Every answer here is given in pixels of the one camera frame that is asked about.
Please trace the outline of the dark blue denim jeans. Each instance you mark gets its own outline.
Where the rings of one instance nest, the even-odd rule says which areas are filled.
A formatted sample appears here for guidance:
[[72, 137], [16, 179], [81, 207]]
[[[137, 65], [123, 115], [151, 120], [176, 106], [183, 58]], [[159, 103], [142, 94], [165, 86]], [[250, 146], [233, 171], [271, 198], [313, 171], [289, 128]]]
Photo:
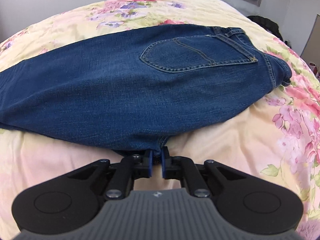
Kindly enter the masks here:
[[241, 28], [166, 24], [75, 42], [1, 72], [1, 128], [117, 152], [227, 121], [288, 64]]

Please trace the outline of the floral yellow bed quilt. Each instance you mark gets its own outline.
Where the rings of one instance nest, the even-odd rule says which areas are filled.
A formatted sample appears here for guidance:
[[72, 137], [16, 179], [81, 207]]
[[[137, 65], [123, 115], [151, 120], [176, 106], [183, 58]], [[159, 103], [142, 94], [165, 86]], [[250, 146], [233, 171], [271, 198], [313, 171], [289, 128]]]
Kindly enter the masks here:
[[[304, 205], [297, 228], [319, 237], [319, 81], [300, 56], [221, 0], [106, 0], [54, 15], [1, 41], [1, 71], [30, 57], [98, 35], [162, 24], [242, 28], [264, 52], [284, 59], [291, 85], [279, 87], [231, 120], [171, 138], [170, 155], [214, 159], [292, 190]], [[1, 129], [1, 239], [20, 231], [12, 217], [24, 189], [98, 159], [111, 150]]]

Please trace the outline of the black clothes pile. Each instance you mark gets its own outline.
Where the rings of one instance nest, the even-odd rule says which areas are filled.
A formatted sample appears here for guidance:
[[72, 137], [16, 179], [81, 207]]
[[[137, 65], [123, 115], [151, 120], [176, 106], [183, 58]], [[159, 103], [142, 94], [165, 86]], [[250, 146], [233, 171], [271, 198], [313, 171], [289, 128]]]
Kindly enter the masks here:
[[266, 31], [270, 32], [277, 38], [279, 38], [281, 41], [283, 41], [283, 37], [279, 31], [279, 25], [276, 22], [273, 22], [268, 18], [261, 17], [258, 15], [250, 15], [250, 16], [247, 16], [247, 18], [250, 19], [252, 22], [258, 24], [259, 26], [261, 26], [262, 28], [264, 28]]

